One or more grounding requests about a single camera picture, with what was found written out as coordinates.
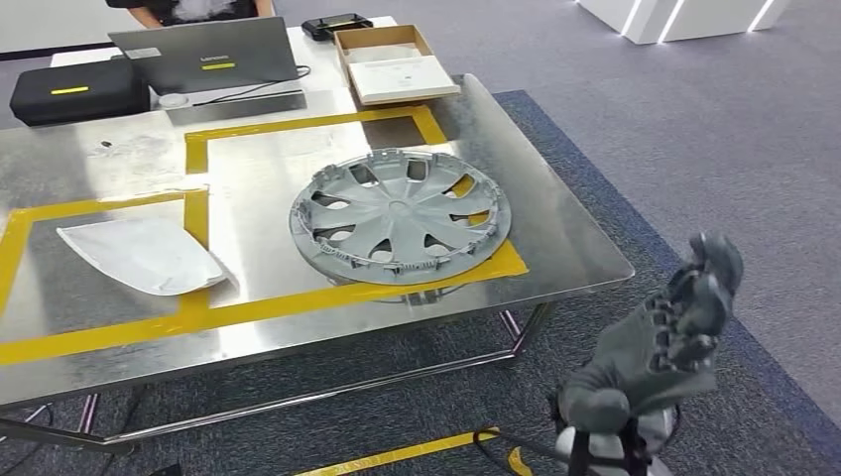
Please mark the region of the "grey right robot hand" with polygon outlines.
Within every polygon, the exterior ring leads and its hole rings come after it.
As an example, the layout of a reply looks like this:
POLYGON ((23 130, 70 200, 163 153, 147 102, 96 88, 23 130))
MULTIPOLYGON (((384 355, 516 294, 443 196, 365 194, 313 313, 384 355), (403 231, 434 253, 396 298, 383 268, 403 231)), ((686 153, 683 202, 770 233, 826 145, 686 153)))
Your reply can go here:
POLYGON ((691 257, 627 316, 599 334, 591 359, 559 394, 564 420, 611 434, 633 417, 714 390, 714 363, 733 316, 744 262, 724 234, 700 232, 691 257))

